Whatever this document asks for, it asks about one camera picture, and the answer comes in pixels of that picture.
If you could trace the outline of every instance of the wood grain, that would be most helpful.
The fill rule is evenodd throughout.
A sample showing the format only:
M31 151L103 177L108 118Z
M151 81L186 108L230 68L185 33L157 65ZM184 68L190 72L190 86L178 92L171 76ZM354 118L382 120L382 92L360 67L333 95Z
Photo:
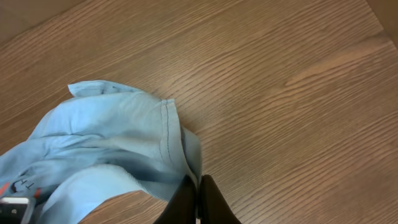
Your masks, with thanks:
M84 0L0 0L0 43Z
M0 49L0 150L103 79L175 98L243 223L398 222L398 52L365 0L95 0ZM83 223L152 223L108 200Z

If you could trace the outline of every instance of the seam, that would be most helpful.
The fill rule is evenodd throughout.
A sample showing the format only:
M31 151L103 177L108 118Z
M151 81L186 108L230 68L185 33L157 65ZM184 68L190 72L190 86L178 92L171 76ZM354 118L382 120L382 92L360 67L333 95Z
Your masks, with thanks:
M172 160L172 156L170 155L170 149L169 149L169 109L167 108L167 102L168 100L166 100L166 115L167 115L167 152L169 154L170 157L170 161L173 164L173 160Z

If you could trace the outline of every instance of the light blue shirt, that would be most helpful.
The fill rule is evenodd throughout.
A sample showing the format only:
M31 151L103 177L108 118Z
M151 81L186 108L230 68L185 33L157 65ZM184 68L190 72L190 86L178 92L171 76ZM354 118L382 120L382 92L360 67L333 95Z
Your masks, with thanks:
M133 190L169 200L201 177L199 139L181 127L174 100L107 81L69 85L27 141L0 157L0 195L44 203L37 223L78 223L106 199Z

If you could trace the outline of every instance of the wooden floor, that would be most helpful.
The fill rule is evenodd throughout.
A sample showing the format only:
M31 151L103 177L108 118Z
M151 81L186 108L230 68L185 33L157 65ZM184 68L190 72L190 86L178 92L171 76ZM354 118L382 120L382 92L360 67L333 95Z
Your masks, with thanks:
M94 0L0 46L0 150L111 80L175 98L243 223L398 223L398 51L365 0ZM142 192L83 223L152 223Z
M0 0L0 44L84 0Z

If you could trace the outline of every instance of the wooden surface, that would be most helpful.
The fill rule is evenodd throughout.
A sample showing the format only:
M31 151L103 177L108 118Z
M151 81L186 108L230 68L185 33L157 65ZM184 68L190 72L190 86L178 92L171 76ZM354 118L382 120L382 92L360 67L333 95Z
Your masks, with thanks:
M84 0L0 0L0 43Z
M243 223L397 223L398 52L365 0L85 1L0 47L0 150L103 79L175 98ZM83 223L152 223L133 192Z
M390 35L398 47L398 1L396 0L368 0L381 25Z

